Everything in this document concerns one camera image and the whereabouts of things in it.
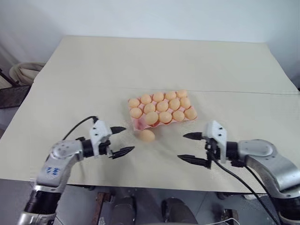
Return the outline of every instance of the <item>floor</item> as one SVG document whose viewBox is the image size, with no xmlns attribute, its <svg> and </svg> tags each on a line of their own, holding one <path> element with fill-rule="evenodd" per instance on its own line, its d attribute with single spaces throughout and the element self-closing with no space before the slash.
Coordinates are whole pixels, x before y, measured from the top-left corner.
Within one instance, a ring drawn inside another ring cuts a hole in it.
<svg viewBox="0 0 300 225">
<path fill-rule="evenodd" d="M 1 130 L 5 130 L 8 127 L 9 123 L 13 119 L 13 117 L 18 109 L 19 109 L 19 107 L 0 109 L 0 129 Z"/>
<path fill-rule="evenodd" d="M 33 182 L 0 179 L 0 224 L 16 224 L 31 192 Z M 89 225 L 93 218 L 98 192 L 114 193 L 115 199 L 133 195 L 137 202 L 136 224 L 162 222 L 160 204 L 163 199 L 181 199 L 194 213 L 199 224 L 220 221 L 224 208 L 238 211 L 241 225 L 274 224 L 257 200 L 246 200 L 241 195 L 219 200 L 214 192 L 184 191 L 152 188 L 96 187 L 90 191 L 68 185 L 57 208 L 55 225 Z M 267 197 L 262 198 L 274 213 Z M 113 203 L 104 203 L 101 217 L 109 223 Z"/>
</svg>

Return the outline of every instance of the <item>pink egg tray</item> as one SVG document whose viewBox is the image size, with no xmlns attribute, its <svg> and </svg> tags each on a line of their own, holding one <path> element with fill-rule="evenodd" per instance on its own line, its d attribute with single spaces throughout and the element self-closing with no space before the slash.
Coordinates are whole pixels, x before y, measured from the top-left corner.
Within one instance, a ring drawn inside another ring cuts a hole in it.
<svg viewBox="0 0 300 225">
<path fill-rule="evenodd" d="M 153 105 L 155 105 L 155 108 L 156 108 L 156 104 L 157 104 L 158 102 L 156 102 L 156 101 L 152 101 L 152 104 Z M 142 112 L 143 112 L 143 109 L 144 109 L 144 104 L 143 103 L 140 103 L 140 105 L 138 106 L 138 108 L 140 108 L 141 110 L 142 110 Z M 186 109 L 185 108 L 183 108 L 183 107 L 180 107 L 178 110 L 180 110 L 180 111 L 182 111 L 182 112 L 184 112 Z M 173 109 L 170 109 L 170 108 L 168 108 L 168 110 L 167 110 L 167 112 L 169 112 L 169 113 L 173 113 L 174 112 L 174 110 Z M 131 117 L 131 120 L 132 120 L 132 123 L 133 123 L 133 126 L 134 126 L 134 129 L 135 130 L 139 130 L 139 131 L 141 131 L 141 130 L 144 130 L 144 129 L 146 129 L 146 128 L 155 128 L 155 127 L 157 127 L 157 126 L 160 126 L 160 125 L 169 125 L 170 123 L 175 123 L 175 122 L 177 122 L 177 123 L 179 123 L 178 121 L 176 121 L 176 120 L 174 120 L 174 119 L 172 119 L 170 122 L 168 122 L 168 123 L 162 123 L 162 122 L 160 122 L 159 120 L 155 123 L 155 124 L 153 124 L 153 125 L 147 125 L 146 123 L 145 123 L 145 117 L 146 117 L 146 114 L 143 112 L 143 114 L 141 115 L 141 117 L 140 118 L 138 118 L 138 119 L 136 119 L 136 118 L 133 118 L 133 117 Z M 184 118 L 184 120 L 183 121 L 192 121 L 192 120 L 189 120 L 188 118 Z"/>
</svg>

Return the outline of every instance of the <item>brown egg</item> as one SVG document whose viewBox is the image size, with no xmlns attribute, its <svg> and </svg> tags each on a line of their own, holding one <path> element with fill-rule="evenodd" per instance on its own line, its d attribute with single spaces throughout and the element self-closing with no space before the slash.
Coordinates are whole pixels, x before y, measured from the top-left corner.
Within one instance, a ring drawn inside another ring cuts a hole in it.
<svg viewBox="0 0 300 225">
<path fill-rule="evenodd" d="M 155 140 L 155 135 L 150 130 L 142 130 L 139 133 L 139 139 L 141 139 L 143 142 L 152 142 Z"/>
<path fill-rule="evenodd" d="M 189 120 L 193 120 L 197 117 L 197 112 L 193 108 L 187 109 L 186 111 L 184 111 L 184 114 Z"/>
<path fill-rule="evenodd" d="M 165 98 L 168 100 L 172 100 L 172 99 L 176 98 L 176 92 L 169 91 L 168 93 L 166 93 Z"/>
<path fill-rule="evenodd" d="M 185 118 L 184 113 L 182 111 L 179 111 L 179 110 L 173 112 L 172 117 L 173 117 L 174 120 L 176 120 L 178 122 L 183 121 L 184 118 Z"/>
<path fill-rule="evenodd" d="M 159 121 L 162 123 L 168 123 L 172 120 L 172 115 L 169 112 L 160 112 Z"/>
<path fill-rule="evenodd" d="M 169 105 L 166 101 L 159 102 L 156 105 L 156 109 L 160 112 L 167 111 L 168 107 Z"/>
<path fill-rule="evenodd" d="M 169 101 L 169 108 L 173 109 L 174 111 L 178 110 L 180 107 L 180 101 L 179 99 L 175 98 Z"/>
<path fill-rule="evenodd" d="M 177 91 L 177 97 L 179 97 L 179 98 L 184 98 L 187 95 L 188 95 L 187 94 L 187 90 L 179 90 L 179 91 Z"/>
<path fill-rule="evenodd" d="M 188 109 L 191 106 L 191 101 L 189 100 L 189 98 L 183 97 L 182 99 L 180 99 L 180 106 Z"/>
<path fill-rule="evenodd" d="M 137 98 L 132 98 L 128 101 L 128 105 L 130 108 L 135 108 L 140 105 L 140 101 Z"/>
<path fill-rule="evenodd" d="M 142 95 L 141 102 L 145 105 L 152 102 L 150 95 L 147 94 Z"/>
<path fill-rule="evenodd" d="M 144 113 L 148 114 L 150 112 L 154 112 L 155 111 L 155 105 L 153 105 L 152 103 L 148 103 L 147 105 L 145 105 L 144 107 Z"/>
<path fill-rule="evenodd" d="M 133 117 L 133 118 L 138 119 L 138 118 L 141 117 L 141 115 L 142 115 L 142 111 L 141 111 L 140 108 L 132 108 L 130 110 L 130 116 Z"/>
<path fill-rule="evenodd" d="M 164 94 L 162 92 L 156 92 L 153 95 L 153 101 L 160 102 L 164 100 Z"/>
<path fill-rule="evenodd" d="M 145 117 L 147 125 L 155 124 L 158 121 L 158 114 L 156 112 L 150 112 Z"/>
</svg>

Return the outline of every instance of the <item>black cable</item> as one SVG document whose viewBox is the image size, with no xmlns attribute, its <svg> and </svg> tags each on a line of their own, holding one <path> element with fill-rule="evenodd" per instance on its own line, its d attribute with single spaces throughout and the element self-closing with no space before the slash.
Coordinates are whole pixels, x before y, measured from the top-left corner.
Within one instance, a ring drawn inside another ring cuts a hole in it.
<svg viewBox="0 0 300 225">
<path fill-rule="evenodd" d="M 79 123 L 77 123 L 67 134 L 66 136 L 62 139 L 62 140 L 65 140 L 69 135 L 70 133 L 72 133 L 80 124 L 84 123 L 85 121 L 89 120 L 89 119 L 93 119 L 94 123 L 96 123 L 96 121 L 98 120 L 97 116 L 89 116 L 85 119 L 83 119 L 82 121 L 80 121 Z"/>
<path fill-rule="evenodd" d="M 265 185 L 261 182 L 261 180 L 257 177 L 257 175 L 256 175 L 256 174 L 255 174 L 248 166 L 245 165 L 244 167 L 252 174 L 252 176 L 254 176 L 254 178 L 257 180 L 257 182 L 262 186 L 262 188 L 264 189 L 264 191 L 267 193 L 269 199 L 271 200 L 271 202 L 272 202 L 274 208 L 276 209 L 276 207 L 275 207 L 275 202 L 274 202 L 274 200 L 273 200 L 273 198 L 272 198 L 270 192 L 269 192 L 269 191 L 267 190 L 267 188 L 265 187 Z"/>
<path fill-rule="evenodd" d="M 242 179 L 240 178 L 238 175 L 234 174 L 233 172 L 231 172 L 230 170 L 228 170 L 227 168 L 225 168 L 224 166 L 222 166 L 214 157 L 214 155 L 211 152 L 208 152 L 212 161 L 215 162 L 215 164 L 217 164 L 217 166 L 219 166 L 222 170 L 224 170 L 225 172 L 229 173 L 230 175 L 232 175 L 233 177 L 235 177 L 239 182 L 241 182 L 246 188 L 249 189 L 249 191 L 251 191 L 251 193 L 257 198 L 257 200 L 259 201 L 259 203 L 263 206 L 263 208 L 266 210 L 266 212 L 268 213 L 268 215 L 274 220 L 274 222 L 277 225 L 280 225 L 280 223 L 275 219 L 275 217 L 272 215 L 272 213 L 269 211 L 269 209 L 267 208 L 267 206 L 262 202 L 262 200 L 259 198 L 259 196 L 257 195 L 257 193 Z"/>
<path fill-rule="evenodd" d="M 269 196 L 270 200 L 272 201 L 272 198 L 271 198 L 271 195 L 270 195 L 269 191 L 267 190 L 267 188 L 265 187 L 265 185 L 261 182 L 261 180 L 257 177 L 257 175 L 248 166 L 245 165 L 244 167 L 252 174 L 252 176 L 254 176 L 254 178 L 262 186 L 262 188 L 264 189 L 264 191 L 267 193 L 267 195 Z"/>
</svg>

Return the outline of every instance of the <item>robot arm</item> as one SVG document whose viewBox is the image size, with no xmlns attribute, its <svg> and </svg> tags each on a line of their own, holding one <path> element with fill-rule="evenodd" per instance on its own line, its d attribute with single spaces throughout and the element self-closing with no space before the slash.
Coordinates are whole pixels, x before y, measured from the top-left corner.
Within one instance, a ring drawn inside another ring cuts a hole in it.
<svg viewBox="0 0 300 225">
<path fill-rule="evenodd" d="M 184 135 L 193 140 L 206 140 L 207 159 L 181 155 L 179 158 L 210 169 L 211 156 L 221 163 L 230 160 L 232 166 L 254 169 L 271 195 L 282 222 L 300 224 L 300 170 L 276 147 L 264 140 L 227 142 L 227 132 L 219 123 L 211 121 L 203 133 Z"/>
<path fill-rule="evenodd" d="M 61 194 L 65 190 L 72 166 L 84 158 L 108 155 L 114 159 L 129 153 L 134 146 L 117 152 L 110 148 L 109 137 L 125 130 L 123 127 L 107 127 L 97 120 L 90 130 L 90 139 L 63 140 L 53 145 L 44 166 L 37 176 L 30 199 L 21 214 L 18 225 L 51 225 Z"/>
</svg>

